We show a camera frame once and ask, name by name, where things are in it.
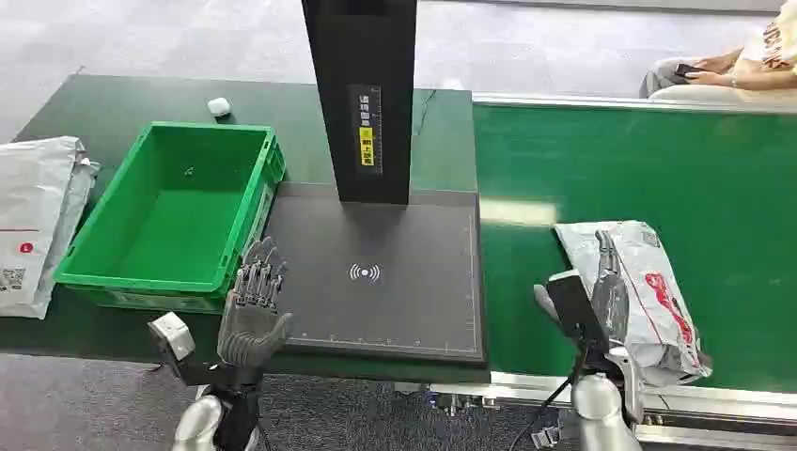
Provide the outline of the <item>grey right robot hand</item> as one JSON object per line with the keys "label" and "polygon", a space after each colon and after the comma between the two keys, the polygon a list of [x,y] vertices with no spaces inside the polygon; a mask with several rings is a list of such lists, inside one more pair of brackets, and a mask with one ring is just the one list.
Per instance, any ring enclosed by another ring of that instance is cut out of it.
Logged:
{"label": "grey right robot hand", "polygon": [[625,345],[630,315],[629,294],[622,278],[617,247],[606,230],[597,230],[599,268],[591,305],[611,348]]}

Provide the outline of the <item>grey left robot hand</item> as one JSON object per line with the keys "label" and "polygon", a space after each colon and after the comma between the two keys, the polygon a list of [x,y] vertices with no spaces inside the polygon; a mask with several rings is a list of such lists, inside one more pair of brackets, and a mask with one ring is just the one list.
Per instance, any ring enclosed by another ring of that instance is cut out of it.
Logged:
{"label": "grey left robot hand", "polygon": [[287,342],[294,315],[282,311],[277,298],[287,263],[275,241],[254,241],[227,293],[217,353],[238,368],[262,368]]}

